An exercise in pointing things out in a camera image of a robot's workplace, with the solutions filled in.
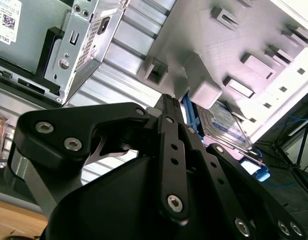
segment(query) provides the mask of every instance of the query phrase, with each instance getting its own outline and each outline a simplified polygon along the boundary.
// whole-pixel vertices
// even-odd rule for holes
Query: hard drive
[[[239,120],[229,112],[226,105],[217,101],[210,109],[197,106],[197,111],[207,137],[241,152],[254,152],[252,143],[242,130]]]

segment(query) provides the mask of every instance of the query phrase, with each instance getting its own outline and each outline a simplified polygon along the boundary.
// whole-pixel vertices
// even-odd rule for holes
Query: blue hard drive label
[[[219,130],[222,130],[223,132],[225,132],[225,133],[231,135],[232,137],[234,137],[234,138],[236,138],[236,139],[238,139],[238,140],[240,140],[240,141],[242,141],[242,142],[244,142],[244,143],[246,142],[244,138],[242,138],[241,136],[239,136],[239,135],[233,133],[232,131],[229,131],[228,129],[224,128],[223,126],[221,126],[221,125],[219,125],[219,124],[217,124],[217,123],[215,123],[215,122],[213,122],[213,125],[214,125],[216,128],[218,128]]]
[[[226,137],[246,143],[244,134],[226,105],[217,101],[209,112],[213,115],[211,120],[214,127],[222,131]]]

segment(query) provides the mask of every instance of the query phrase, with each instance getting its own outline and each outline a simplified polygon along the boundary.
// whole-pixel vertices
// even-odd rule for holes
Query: blue drive rail
[[[182,103],[184,104],[186,111],[187,124],[189,124],[193,129],[195,129],[198,132],[198,135],[203,141],[205,134],[203,131],[200,130],[201,121],[199,115],[197,114],[197,111],[195,111],[196,105],[190,101],[187,94],[183,98]],[[261,152],[259,152],[258,156],[259,158],[262,158]],[[251,175],[256,174],[256,178],[260,182],[263,182],[270,177],[270,174],[268,172],[268,167],[264,164],[260,165],[251,157],[244,156],[241,160],[239,160],[239,162],[242,165],[242,167],[246,169],[246,171],[248,171],[249,174]]]

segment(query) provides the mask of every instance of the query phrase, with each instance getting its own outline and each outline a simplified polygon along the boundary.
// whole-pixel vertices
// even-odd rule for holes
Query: metal panel
[[[175,0],[153,0],[153,1],[167,10],[171,10],[175,3]]]
[[[134,9],[143,13],[150,19],[154,20],[158,24],[163,25],[167,19],[167,16],[157,11],[155,8],[149,6],[147,3],[144,3],[141,0],[131,0],[129,6],[132,6]]]
[[[124,70],[136,75],[138,69],[143,63],[143,60],[132,55],[114,43],[111,43],[105,60],[123,68]]]
[[[17,41],[10,45],[0,41],[0,57],[35,72],[47,29],[61,28],[71,8],[59,0],[21,0],[22,9]]]
[[[143,55],[147,54],[149,48],[154,42],[151,37],[145,35],[124,21],[120,22],[114,38]]]
[[[158,34],[161,29],[160,24],[156,23],[155,21],[153,21],[152,19],[150,19],[149,17],[142,14],[141,12],[139,12],[138,10],[134,9],[131,6],[125,10],[124,19],[126,18],[148,29],[154,34]]]

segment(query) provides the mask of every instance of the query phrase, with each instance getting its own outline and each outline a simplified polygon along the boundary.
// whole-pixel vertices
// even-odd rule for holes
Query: metal bolt
[[[292,229],[294,230],[294,232],[296,232],[297,235],[302,236],[302,231],[299,229],[299,227],[293,223],[292,221],[290,222],[290,226],[292,227]]]
[[[219,151],[221,154],[224,152],[224,150],[220,146],[216,146],[216,150]]]
[[[190,131],[191,134],[195,133],[195,129],[193,129],[192,127],[189,127],[188,130]]]
[[[175,195],[169,195],[167,198],[167,203],[170,206],[170,208],[176,213],[181,212],[183,210],[182,201],[179,199],[179,197]]]
[[[41,121],[36,124],[36,130],[42,134],[50,134],[54,127],[49,122]]]
[[[171,119],[170,117],[166,117],[166,120],[167,120],[168,122],[170,122],[171,124],[174,122],[174,120]]]
[[[241,234],[243,234],[244,237],[249,237],[249,229],[246,225],[246,223],[244,223],[241,219],[236,218],[235,219],[235,225],[237,227],[237,229],[239,230],[239,232]]]
[[[289,236],[289,230],[288,228],[282,223],[281,221],[277,222],[279,229],[287,236]]]
[[[69,137],[64,141],[64,146],[70,151],[79,151],[82,148],[82,143],[74,137]]]
[[[139,108],[136,109],[136,113],[138,113],[138,114],[140,114],[140,115],[144,115],[144,114],[145,114],[145,113],[144,113],[141,109],[139,109]]]

